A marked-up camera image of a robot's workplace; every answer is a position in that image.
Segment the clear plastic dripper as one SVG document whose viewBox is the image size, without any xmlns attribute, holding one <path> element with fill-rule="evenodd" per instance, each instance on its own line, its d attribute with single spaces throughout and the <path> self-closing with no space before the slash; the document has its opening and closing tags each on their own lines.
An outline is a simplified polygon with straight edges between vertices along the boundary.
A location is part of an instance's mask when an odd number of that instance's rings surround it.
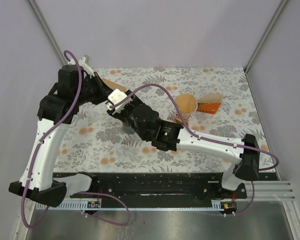
<svg viewBox="0 0 300 240">
<path fill-rule="evenodd" d="M 179 108 L 179 112 L 176 110 L 175 111 L 175 116 L 174 116 L 174 119 L 175 118 L 178 118 L 178 119 L 188 119 L 190 121 L 190 118 L 192 116 L 192 114 L 197 110 L 198 108 L 198 105 L 195 104 L 194 107 L 185 107 L 185 106 L 178 106 Z"/>
</svg>

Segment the brown paper coffee filter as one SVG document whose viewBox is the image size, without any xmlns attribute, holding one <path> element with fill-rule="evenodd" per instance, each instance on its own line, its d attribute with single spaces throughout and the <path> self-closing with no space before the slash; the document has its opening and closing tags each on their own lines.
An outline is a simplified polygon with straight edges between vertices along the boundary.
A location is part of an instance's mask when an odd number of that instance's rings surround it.
<svg viewBox="0 0 300 240">
<path fill-rule="evenodd" d="M 197 100 L 189 93 L 178 95 L 175 98 L 175 103 L 177 104 L 179 110 L 184 114 L 191 114 L 197 109 Z"/>
</svg>

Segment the orange coffee filter pack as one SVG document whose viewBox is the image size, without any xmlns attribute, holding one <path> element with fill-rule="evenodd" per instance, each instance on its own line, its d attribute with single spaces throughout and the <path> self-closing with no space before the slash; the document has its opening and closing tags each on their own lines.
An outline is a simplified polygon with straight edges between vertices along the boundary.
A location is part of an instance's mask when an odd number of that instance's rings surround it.
<svg viewBox="0 0 300 240">
<path fill-rule="evenodd" d="M 197 112 L 215 115 L 221 106 L 224 95 L 222 93 L 211 92 L 196 100 Z"/>
</svg>

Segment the orange glass carafe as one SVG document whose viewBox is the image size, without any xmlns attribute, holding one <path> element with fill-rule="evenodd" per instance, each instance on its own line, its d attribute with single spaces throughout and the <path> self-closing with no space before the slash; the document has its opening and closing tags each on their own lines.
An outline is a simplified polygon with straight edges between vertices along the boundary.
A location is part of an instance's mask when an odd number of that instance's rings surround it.
<svg viewBox="0 0 300 240">
<path fill-rule="evenodd" d="M 183 120 L 181 120 L 180 118 L 175 118 L 174 122 L 176 124 L 180 124 L 182 126 L 187 126 L 189 127 L 189 119 L 188 118 L 184 118 Z"/>
</svg>

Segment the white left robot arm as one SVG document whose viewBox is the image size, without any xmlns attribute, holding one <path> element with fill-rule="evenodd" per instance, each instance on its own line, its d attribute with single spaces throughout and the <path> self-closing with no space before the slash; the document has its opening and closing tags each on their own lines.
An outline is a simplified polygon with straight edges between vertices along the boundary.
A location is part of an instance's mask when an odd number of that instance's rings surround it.
<svg viewBox="0 0 300 240">
<path fill-rule="evenodd" d="M 65 198 L 82 192 L 97 195 L 96 176 L 87 172 L 53 179 L 54 166 L 62 140 L 79 107 L 85 103 L 101 104 L 108 99 L 107 87 L 92 68 L 81 63 L 64 65 L 58 81 L 39 104 L 37 133 L 26 169 L 9 192 L 49 207 L 59 206 Z"/>
</svg>

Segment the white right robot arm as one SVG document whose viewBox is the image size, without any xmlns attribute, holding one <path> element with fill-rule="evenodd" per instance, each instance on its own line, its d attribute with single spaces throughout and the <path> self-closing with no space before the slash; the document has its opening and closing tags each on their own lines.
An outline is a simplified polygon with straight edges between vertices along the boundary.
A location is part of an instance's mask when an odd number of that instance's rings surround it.
<svg viewBox="0 0 300 240">
<path fill-rule="evenodd" d="M 256 137 L 220 137 L 203 132 L 189 131 L 181 124 L 160 119 L 157 111 L 132 95 L 121 103 L 126 94 L 119 90 L 108 96 L 108 114 L 126 122 L 145 142 L 161 151 L 188 151 L 227 159 L 231 166 L 221 177 L 218 194 L 223 198 L 233 195 L 244 181 L 259 180 L 260 154 Z"/>
</svg>

